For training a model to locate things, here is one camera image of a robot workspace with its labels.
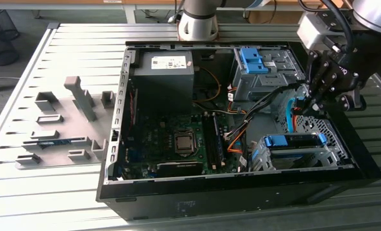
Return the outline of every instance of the floor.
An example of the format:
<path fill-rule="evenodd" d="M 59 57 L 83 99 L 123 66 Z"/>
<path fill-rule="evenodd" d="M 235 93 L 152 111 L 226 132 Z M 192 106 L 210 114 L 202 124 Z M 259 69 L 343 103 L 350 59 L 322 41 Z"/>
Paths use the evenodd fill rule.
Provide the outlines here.
<path fill-rule="evenodd" d="M 120 10 L 44 10 L 42 19 L 34 19 L 31 10 L 10 10 L 8 13 L 22 33 L 12 42 L 20 53 L 20 60 L 10 66 L 0 66 L 0 77 L 22 76 L 50 23 L 127 23 L 126 14 Z M 151 13 L 152 18 L 147 18 L 142 11 L 136 11 L 136 15 L 138 23 L 167 23 L 174 11 Z M 243 12 L 222 11 L 218 18 L 220 23 L 247 23 Z M 16 79 L 0 79 L 0 113 L 16 82 Z"/>

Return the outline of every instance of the barcode label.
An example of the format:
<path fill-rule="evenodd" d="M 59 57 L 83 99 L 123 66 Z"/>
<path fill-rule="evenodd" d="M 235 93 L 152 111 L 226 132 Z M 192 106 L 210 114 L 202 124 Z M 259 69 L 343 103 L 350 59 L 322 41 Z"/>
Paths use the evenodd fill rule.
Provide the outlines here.
<path fill-rule="evenodd" d="M 228 93 L 228 100 L 230 100 L 231 102 L 234 102 L 234 94 L 232 94 L 232 93 Z"/>
<path fill-rule="evenodd" d="M 186 56 L 155 56 L 151 69 L 187 69 Z"/>
<path fill-rule="evenodd" d="M 243 156 L 240 157 L 240 163 L 247 167 L 248 161 Z"/>

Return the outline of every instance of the power supply label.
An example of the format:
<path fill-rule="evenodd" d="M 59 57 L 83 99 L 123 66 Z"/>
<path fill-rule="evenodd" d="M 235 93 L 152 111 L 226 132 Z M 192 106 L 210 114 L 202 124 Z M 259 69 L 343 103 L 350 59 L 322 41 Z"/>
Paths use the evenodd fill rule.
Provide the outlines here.
<path fill-rule="evenodd" d="M 186 56 L 155 56 L 151 69 L 187 69 Z"/>

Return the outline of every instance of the motherboard chip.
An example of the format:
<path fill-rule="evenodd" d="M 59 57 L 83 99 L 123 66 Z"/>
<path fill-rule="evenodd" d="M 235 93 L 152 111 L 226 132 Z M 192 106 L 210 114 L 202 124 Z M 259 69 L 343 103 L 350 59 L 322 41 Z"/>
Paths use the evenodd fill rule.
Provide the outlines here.
<path fill-rule="evenodd" d="M 175 153 L 183 157 L 195 152 L 195 133 L 194 130 L 179 130 L 175 132 Z"/>
<path fill-rule="evenodd" d="M 176 147 L 179 150 L 192 149 L 192 136 L 182 136 L 176 138 Z"/>

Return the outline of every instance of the wooden table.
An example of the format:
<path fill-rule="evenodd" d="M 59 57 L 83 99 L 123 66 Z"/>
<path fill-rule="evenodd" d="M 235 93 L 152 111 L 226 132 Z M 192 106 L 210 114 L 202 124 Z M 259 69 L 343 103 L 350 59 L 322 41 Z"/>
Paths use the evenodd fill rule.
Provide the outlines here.
<path fill-rule="evenodd" d="M 310 7 L 319 8 L 319 0 L 304 0 Z M 262 7 L 251 11 L 274 11 L 274 1 L 264 0 Z M 136 23 L 135 10 L 174 10 L 175 0 L 6 0 L 0 9 L 19 10 L 91 10 L 119 9 L 126 11 L 128 23 Z M 219 10 L 242 11 L 244 8 L 219 8 Z M 298 0 L 278 0 L 279 11 L 303 11 Z"/>

